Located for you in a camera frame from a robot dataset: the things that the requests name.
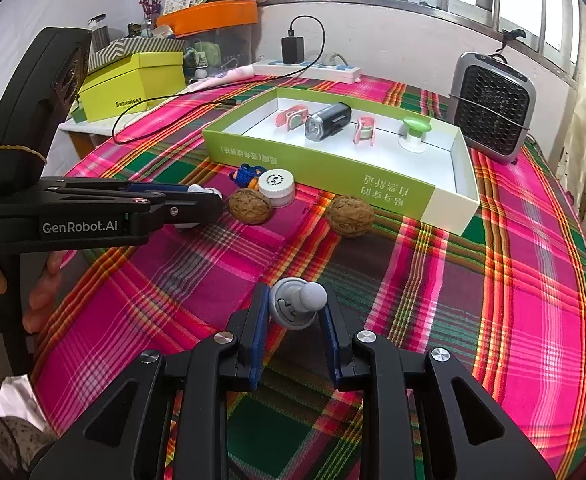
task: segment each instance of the black flashlight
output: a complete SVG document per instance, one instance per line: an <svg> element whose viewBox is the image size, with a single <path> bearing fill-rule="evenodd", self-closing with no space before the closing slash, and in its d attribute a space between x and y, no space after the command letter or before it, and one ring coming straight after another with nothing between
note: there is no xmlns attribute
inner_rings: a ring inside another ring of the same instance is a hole
<svg viewBox="0 0 586 480"><path fill-rule="evenodd" d="M309 115L306 136L308 140L320 142L331 137L351 122L351 107L344 103L336 103Z"/></svg>

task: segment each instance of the pink tube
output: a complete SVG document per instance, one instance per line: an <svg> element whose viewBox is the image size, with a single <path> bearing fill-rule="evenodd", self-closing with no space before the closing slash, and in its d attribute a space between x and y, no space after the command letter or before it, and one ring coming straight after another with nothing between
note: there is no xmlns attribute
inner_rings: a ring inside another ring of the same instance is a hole
<svg viewBox="0 0 586 480"><path fill-rule="evenodd" d="M224 85L227 83L234 83L241 81L242 79L250 79L255 76L255 71L252 65L239 66L228 72L220 72L219 74L197 81L192 85L189 85L188 91L195 92L196 90L202 90L204 88L214 88L216 86Z"/></svg>

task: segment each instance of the walnut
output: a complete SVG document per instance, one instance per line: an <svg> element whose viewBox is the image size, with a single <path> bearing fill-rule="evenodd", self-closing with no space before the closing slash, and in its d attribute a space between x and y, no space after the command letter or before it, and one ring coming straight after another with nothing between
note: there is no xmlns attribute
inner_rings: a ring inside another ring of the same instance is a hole
<svg viewBox="0 0 586 480"><path fill-rule="evenodd" d="M273 209L271 203L259 191L238 189L228 198L228 210L243 224L266 222Z"/></svg>
<svg viewBox="0 0 586 480"><path fill-rule="evenodd" d="M362 236L375 221L373 207L354 196L336 197L324 215L333 230L344 238Z"/></svg>

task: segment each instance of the blue cord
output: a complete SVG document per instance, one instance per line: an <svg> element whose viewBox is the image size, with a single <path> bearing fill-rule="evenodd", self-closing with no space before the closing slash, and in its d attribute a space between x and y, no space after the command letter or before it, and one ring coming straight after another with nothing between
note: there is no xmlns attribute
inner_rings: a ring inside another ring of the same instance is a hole
<svg viewBox="0 0 586 480"><path fill-rule="evenodd" d="M262 166L250 167L248 164L243 164L238 168L237 172L231 171L228 176L239 187L246 188L249 187L249 184L254 178L259 177L265 171L266 168L263 168Z"/></svg>

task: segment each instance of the fan grille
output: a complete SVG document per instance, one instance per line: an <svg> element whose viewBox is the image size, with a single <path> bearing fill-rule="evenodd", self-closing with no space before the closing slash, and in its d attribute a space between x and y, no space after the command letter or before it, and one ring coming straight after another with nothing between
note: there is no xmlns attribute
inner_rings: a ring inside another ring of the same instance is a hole
<svg viewBox="0 0 586 480"><path fill-rule="evenodd" d="M465 72L460 97L472 101L460 100L456 109L454 124L460 127L462 133L500 155L513 153L520 136L525 133L516 124L524 124L529 109L529 93L499 73L473 65Z"/></svg>

